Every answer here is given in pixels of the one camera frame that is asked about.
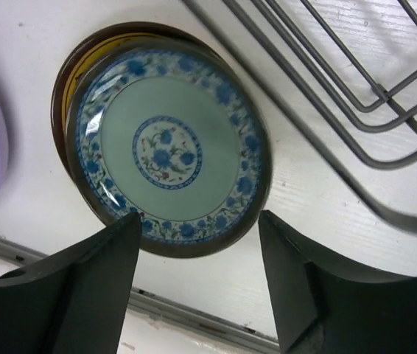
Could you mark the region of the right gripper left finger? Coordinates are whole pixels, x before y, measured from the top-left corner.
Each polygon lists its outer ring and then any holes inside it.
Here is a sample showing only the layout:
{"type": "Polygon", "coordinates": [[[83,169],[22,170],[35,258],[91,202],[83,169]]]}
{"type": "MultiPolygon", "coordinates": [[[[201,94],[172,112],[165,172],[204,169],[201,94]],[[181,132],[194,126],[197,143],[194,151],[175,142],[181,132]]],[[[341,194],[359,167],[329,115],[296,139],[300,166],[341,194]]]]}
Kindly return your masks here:
{"type": "Polygon", "coordinates": [[[0,353],[116,353],[141,236],[130,213],[0,276],[0,353]]]}

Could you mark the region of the brown yellow plate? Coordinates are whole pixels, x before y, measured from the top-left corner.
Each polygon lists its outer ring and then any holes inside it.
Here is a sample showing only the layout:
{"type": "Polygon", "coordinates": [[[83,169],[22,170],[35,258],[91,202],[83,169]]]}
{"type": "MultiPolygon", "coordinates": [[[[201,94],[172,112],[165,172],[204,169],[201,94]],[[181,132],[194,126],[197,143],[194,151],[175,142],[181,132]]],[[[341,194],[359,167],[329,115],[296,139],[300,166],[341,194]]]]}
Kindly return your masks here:
{"type": "Polygon", "coordinates": [[[69,164],[66,156],[66,115],[71,99],[80,81],[100,58],[119,45],[151,38],[169,38],[195,44],[211,54],[217,54],[199,38],[181,29],[165,24],[131,21],[102,28],[84,38],[65,59],[54,84],[51,98],[51,126],[57,153],[66,171],[69,164]]]}

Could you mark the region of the blue floral ceramic plate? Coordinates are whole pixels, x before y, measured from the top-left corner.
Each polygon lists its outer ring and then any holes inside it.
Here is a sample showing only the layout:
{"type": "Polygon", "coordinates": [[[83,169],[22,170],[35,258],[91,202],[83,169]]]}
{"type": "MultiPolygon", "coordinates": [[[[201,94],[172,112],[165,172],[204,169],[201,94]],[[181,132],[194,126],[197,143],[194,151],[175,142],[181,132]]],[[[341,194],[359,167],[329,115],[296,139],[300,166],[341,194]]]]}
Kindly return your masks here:
{"type": "Polygon", "coordinates": [[[217,54],[170,39],[122,44],[82,77],[66,117],[72,178],[96,216],[139,214],[143,250],[217,253],[242,238],[272,179],[266,125],[217,54]]]}

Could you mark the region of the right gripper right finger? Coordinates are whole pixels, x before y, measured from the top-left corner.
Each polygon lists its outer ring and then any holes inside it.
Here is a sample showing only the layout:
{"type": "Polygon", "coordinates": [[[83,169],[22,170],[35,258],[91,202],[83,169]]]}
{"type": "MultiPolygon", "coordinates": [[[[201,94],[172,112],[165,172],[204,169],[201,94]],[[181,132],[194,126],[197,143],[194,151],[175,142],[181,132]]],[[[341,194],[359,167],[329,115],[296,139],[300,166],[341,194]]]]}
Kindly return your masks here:
{"type": "Polygon", "coordinates": [[[417,353],[417,277],[358,263],[259,216],[282,353],[417,353]]]}

